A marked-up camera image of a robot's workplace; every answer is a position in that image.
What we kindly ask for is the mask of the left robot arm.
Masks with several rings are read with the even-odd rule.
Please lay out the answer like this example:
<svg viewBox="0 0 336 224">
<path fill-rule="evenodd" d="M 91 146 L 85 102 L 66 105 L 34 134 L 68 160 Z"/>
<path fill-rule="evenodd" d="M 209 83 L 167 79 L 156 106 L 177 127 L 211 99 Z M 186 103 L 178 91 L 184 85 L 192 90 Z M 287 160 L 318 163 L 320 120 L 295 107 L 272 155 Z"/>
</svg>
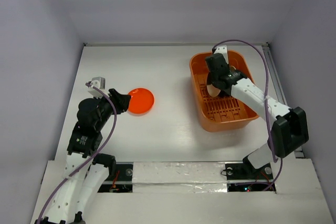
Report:
<svg viewBox="0 0 336 224">
<path fill-rule="evenodd" d="M 101 153 L 108 142 L 102 139 L 101 130 L 110 117 L 128 110 L 131 96 L 115 89 L 104 93 L 93 85 L 89 90 L 92 98 L 78 105 L 62 181 L 48 197 L 36 223 L 85 223 L 102 183 L 116 177 L 115 157 Z"/>
</svg>

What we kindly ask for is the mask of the cream floral plate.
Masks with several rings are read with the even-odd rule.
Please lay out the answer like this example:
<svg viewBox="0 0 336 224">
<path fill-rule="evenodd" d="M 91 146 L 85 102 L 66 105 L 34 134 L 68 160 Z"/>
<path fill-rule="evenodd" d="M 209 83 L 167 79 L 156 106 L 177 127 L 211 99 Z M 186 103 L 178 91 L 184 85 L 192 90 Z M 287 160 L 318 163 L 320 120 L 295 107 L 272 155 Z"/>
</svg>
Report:
<svg viewBox="0 0 336 224">
<path fill-rule="evenodd" d="M 206 79 L 207 92 L 211 97 L 225 97 L 230 95 L 231 87 L 235 83 L 232 74 L 235 68 L 230 65 L 212 69 Z"/>
</svg>

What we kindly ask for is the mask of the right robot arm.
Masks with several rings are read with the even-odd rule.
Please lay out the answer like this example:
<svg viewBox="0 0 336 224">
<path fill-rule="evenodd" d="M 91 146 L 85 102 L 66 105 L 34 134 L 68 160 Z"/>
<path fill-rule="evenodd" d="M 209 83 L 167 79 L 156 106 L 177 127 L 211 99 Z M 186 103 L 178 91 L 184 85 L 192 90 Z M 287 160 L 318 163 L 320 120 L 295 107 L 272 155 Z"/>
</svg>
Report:
<svg viewBox="0 0 336 224">
<path fill-rule="evenodd" d="M 209 70 L 209 94 L 214 94 L 214 90 L 218 89 L 247 105 L 266 122 L 267 142 L 244 157 L 238 172 L 253 178 L 266 164 L 287 157 L 308 141 L 307 116 L 302 108 L 290 108 L 266 95 L 244 73 L 231 71 L 221 53 L 206 57 L 205 62 Z"/>
</svg>

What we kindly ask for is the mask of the orange red plate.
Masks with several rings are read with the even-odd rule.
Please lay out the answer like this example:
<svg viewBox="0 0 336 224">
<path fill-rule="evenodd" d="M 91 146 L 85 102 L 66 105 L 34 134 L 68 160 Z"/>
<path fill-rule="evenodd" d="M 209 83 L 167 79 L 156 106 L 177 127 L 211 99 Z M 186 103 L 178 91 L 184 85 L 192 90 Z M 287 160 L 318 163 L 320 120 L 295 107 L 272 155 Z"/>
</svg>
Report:
<svg viewBox="0 0 336 224">
<path fill-rule="evenodd" d="M 133 115 L 144 115 L 154 106 L 155 97 L 153 93 L 146 88 L 135 88 L 129 91 L 131 96 L 128 112 Z"/>
</svg>

